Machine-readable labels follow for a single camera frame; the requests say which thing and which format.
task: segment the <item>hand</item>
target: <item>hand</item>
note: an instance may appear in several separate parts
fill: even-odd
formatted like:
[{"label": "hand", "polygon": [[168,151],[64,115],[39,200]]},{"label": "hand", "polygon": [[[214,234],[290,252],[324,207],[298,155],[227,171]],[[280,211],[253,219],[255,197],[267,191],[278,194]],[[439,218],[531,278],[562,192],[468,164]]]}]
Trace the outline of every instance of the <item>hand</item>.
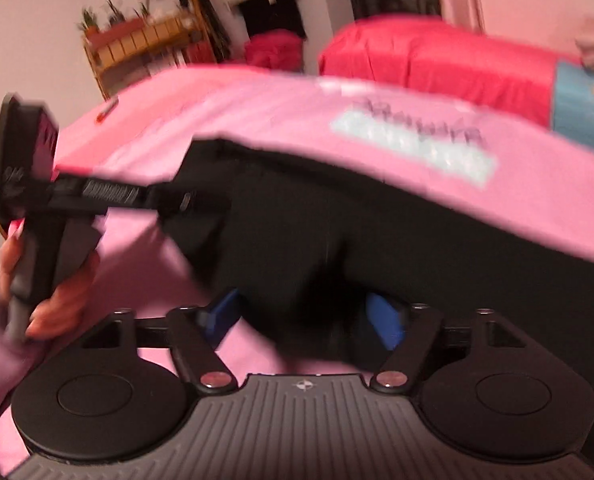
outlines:
[{"label": "hand", "polygon": [[[0,300],[8,305],[12,273],[22,255],[23,243],[11,234],[0,250]],[[59,285],[49,300],[40,303],[32,313],[26,335],[48,340],[74,330],[90,296],[90,288],[99,266],[99,254],[93,252],[74,276]]]}]

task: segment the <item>silver screw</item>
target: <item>silver screw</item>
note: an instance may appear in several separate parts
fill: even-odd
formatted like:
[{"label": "silver screw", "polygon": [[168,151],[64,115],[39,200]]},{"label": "silver screw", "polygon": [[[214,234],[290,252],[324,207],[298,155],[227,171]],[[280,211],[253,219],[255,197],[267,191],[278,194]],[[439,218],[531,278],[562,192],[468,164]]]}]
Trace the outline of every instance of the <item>silver screw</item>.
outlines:
[{"label": "silver screw", "polygon": [[232,382],[232,377],[225,372],[208,372],[200,380],[206,388],[223,388]]},{"label": "silver screw", "polygon": [[398,388],[408,382],[408,376],[401,372],[381,372],[376,378],[386,388]]}]

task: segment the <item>pink bed sheet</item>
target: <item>pink bed sheet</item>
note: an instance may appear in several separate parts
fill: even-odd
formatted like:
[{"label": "pink bed sheet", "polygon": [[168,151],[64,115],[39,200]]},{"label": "pink bed sheet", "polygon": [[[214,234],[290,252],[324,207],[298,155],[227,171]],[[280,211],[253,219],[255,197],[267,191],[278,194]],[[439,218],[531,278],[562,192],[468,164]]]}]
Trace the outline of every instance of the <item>pink bed sheet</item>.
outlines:
[{"label": "pink bed sheet", "polygon": [[378,17],[340,31],[321,75],[396,84],[463,99],[550,127],[560,59],[578,58],[498,40],[435,18]]},{"label": "pink bed sheet", "polygon": [[[122,133],[122,145],[111,148],[97,135],[90,140],[99,146],[97,150],[90,150],[88,144],[78,148],[71,144],[69,148],[67,141],[60,151],[61,161],[77,164],[94,160],[97,172],[154,182],[176,173],[193,138],[222,132],[220,136],[253,148],[282,150],[351,168],[544,245],[594,260],[593,152],[563,138],[543,135],[542,128],[510,115],[357,81],[255,74],[229,81],[201,97],[179,97],[174,107],[148,88],[161,85],[162,91],[174,93],[162,81],[179,78],[179,88],[190,88],[201,85],[204,76],[215,81],[214,74],[210,70],[202,75],[194,70],[167,73],[135,88],[139,98],[124,99],[121,115],[106,126],[107,135],[113,137],[113,124],[115,128],[139,126]],[[339,125],[349,113],[365,116],[369,102],[389,110],[389,114],[370,118],[377,121],[374,133],[379,135],[392,133],[392,126],[399,128],[395,133],[414,136],[413,130],[422,124],[445,124],[443,130],[433,129],[435,135],[446,133],[446,138],[436,140],[467,150],[469,145],[459,136],[451,139],[451,125],[459,125],[460,131],[477,130],[481,150],[495,161],[494,171],[484,183],[475,185],[437,170],[427,160],[376,144],[370,136],[343,134]],[[404,128],[397,123],[406,116],[412,118],[408,124],[413,126]],[[73,131],[85,136],[86,127],[94,128],[81,122]],[[94,159],[93,151],[104,160]],[[154,214],[112,210],[104,229],[99,276],[80,331],[119,308],[131,308],[139,317],[153,317],[182,304],[208,301],[205,291],[192,280],[186,260],[156,228]],[[56,349],[66,342],[59,341]],[[219,354],[240,381],[250,372],[286,371],[271,345],[243,322],[227,336]],[[163,351],[147,350],[142,355],[171,368]],[[290,371],[351,370],[335,364],[300,363]],[[0,470],[9,472],[25,456],[7,412],[0,420]]]}]

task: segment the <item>gray ridged plate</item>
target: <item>gray ridged plate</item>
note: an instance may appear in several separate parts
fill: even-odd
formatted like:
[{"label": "gray ridged plate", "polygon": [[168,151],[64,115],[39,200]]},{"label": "gray ridged plate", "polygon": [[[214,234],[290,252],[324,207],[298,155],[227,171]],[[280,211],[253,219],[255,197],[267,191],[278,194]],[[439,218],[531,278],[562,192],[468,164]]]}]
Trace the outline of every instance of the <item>gray ridged plate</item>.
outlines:
[{"label": "gray ridged plate", "polygon": [[128,462],[75,466],[33,455],[11,480],[589,480],[569,455],[499,465],[438,440],[404,397],[355,375],[250,376],[202,399],[171,440]]}]

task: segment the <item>pen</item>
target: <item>pen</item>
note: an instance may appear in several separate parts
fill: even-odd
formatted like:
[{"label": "pen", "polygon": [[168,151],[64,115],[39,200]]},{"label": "pen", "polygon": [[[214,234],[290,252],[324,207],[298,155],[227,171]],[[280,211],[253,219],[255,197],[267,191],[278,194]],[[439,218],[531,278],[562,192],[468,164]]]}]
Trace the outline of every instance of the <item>pen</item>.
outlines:
[{"label": "pen", "polygon": [[119,98],[118,97],[114,97],[112,99],[112,101],[110,101],[108,103],[107,107],[104,108],[104,110],[101,111],[99,113],[99,115],[97,115],[97,118],[96,118],[95,122],[97,124],[103,123],[104,120],[106,120],[106,117],[110,114],[110,112],[112,112],[114,110],[114,108],[116,107],[117,104],[119,104]]}]

